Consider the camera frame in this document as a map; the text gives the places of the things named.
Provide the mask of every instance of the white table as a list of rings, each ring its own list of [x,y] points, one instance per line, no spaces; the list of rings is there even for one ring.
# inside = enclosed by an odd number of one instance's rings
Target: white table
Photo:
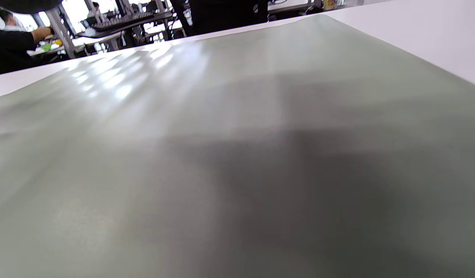
[[[308,6],[308,0],[278,0],[276,4],[269,3],[269,13],[276,14],[282,11],[301,9]]]
[[[452,0],[394,0],[325,14],[475,84],[475,0],[467,1],[466,5],[458,6],[457,9]],[[180,44],[297,20],[301,20],[301,17],[187,37],[164,44]],[[72,60],[0,75],[0,95],[11,93],[75,63]]]
[[[78,37],[77,39],[73,39],[73,45],[75,46],[75,51],[82,51],[85,46],[91,46],[93,44],[101,44],[102,42],[108,42],[111,39],[115,39],[117,37],[121,36],[121,32],[118,32],[116,34],[112,34],[107,37],[102,37],[100,39],[92,39],[90,37]],[[35,51],[28,51],[28,54],[30,56],[36,56],[36,55],[41,55],[43,53],[48,53],[48,52],[59,52],[63,51],[64,46],[58,46],[57,44],[52,44],[52,47],[50,50],[45,51],[41,47],[37,47]]]

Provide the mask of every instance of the window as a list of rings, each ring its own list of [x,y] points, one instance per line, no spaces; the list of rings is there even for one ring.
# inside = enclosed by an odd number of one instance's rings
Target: window
[[[94,2],[97,2],[100,5],[101,13],[115,11],[117,9],[115,0],[94,0]]]
[[[47,16],[47,14],[45,14],[45,12],[41,11],[40,13],[38,13],[38,16],[40,16],[40,19],[42,20],[45,26],[51,26],[49,17]]]
[[[150,1],[151,1],[151,0],[129,0],[129,3],[130,3],[130,4],[138,4],[138,3],[144,4],[144,3],[148,3],[148,2],[150,2]],[[168,6],[168,7],[172,7],[172,4],[171,4],[170,0],[161,0],[161,1],[162,1],[162,2],[167,1],[167,6]]]
[[[35,19],[33,16],[29,14],[13,14],[15,18],[17,18],[20,23],[23,25],[23,27],[28,31],[31,32],[38,28],[37,22],[35,22]]]
[[[85,27],[80,23],[83,19],[88,17],[88,8],[84,0],[64,0],[63,7],[70,18],[71,25],[75,32],[79,33],[85,30]]]

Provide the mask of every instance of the metal frame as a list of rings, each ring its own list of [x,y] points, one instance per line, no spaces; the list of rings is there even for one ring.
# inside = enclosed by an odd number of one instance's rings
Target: metal frame
[[[73,24],[71,23],[70,17],[68,16],[68,13],[66,12],[66,9],[64,9],[64,6],[63,6],[62,3],[59,4],[59,6],[57,6],[57,12],[58,12],[58,15],[59,15],[59,13],[64,15],[63,20],[64,20],[64,26],[66,27],[66,30],[68,30],[68,32],[72,36],[75,36],[76,35],[75,28],[73,27]]]
[[[73,44],[73,41],[71,40],[71,37],[68,34],[66,26],[61,22],[59,12],[59,7],[55,7],[54,9],[46,11],[45,14],[47,14],[47,16],[49,17],[51,26],[54,29],[54,32],[56,32],[56,36],[59,37],[59,39],[61,39],[61,41],[63,42],[63,46],[66,50],[66,53],[71,59],[74,59],[76,57],[75,45]]]
[[[85,5],[88,8],[88,10],[93,10],[94,9],[92,0],[84,0],[84,1],[85,1]]]
[[[128,0],[121,0],[122,5],[124,5],[127,14],[134,14],[133,8]]]
[[[301,12],[299,14],[301,15],[307,15],[310,10],[315,8],[315,4],[313,3],[313,0],[308,0],[308,4],[306,5],[306,10],[304,12]]]
[[[45,27],[45,23],[42,21],[42,18],[40,18],[38,14],[31,14],[31,16],[33,17],[33,20],[35,21],[35,23],[37,23],[39,27]]]

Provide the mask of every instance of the desk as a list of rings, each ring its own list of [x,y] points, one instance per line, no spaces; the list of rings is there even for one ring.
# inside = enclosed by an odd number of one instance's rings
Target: desk
[[[268,11],[270,14],[276,14],[278,12],[289,11],[289,10],[297,10],[297,9],[305,9],[308,7],[308,0],[279,0],[277,4],[268,5]]]
[[[101,31],[101,32],[97,31],[97,30],[94,30],[94,33],[92,33],[91,35],[87,35],[86,32],[81,32],[81,33],[78,33],[77,35],[80,36],[80,37],[91,37],[93,39],[99,39],[99,38],[106,37],[108,35],[111,35],[111,34],[114,34],[114,33],[117,33],[117,32],[123,31],[123,30],[127,30],[129,28],[133,28],[133,27],[138,26],[138,25],[143,25],[145,23],[170,18],[170,17],[172,17],[172,14],[173,14],[173,12],[166,11],[166,12],[163,12],[161,14],[154,15],[152,18],[149,18],[149,19],[146,19],[146,20],[143,20],[143,21],[137,21],[136,23],[132,23],[132,24],[126,25],[124,27],[120,27],[120,28],[116,28],[116,29],[112,29],[112,30],[108,30],[108,31]]]
[[[101,44],[103,42],[108,42],[111,39],[115,39],[117,37],[121,36],[121,32],[117,32],[112,35],[108,35],[107,37],[102,37],[99,39],[92,39],[89,37],[78,37],[76,39],[73,39],[73,45],[75,46],[75,51],[82,51],[84,46],[91,46],[93,44]],[[30,56],[37,56],[37,55],[42,55],[42,54],[47,54],[47,53],[57,53],[59,51],[63,51],[64,47],[63,46],[58,46],[57,44],[52,44],[52,47],[50,50],[45,51],[41,47],[37,47],[35,51],[27,51]]]

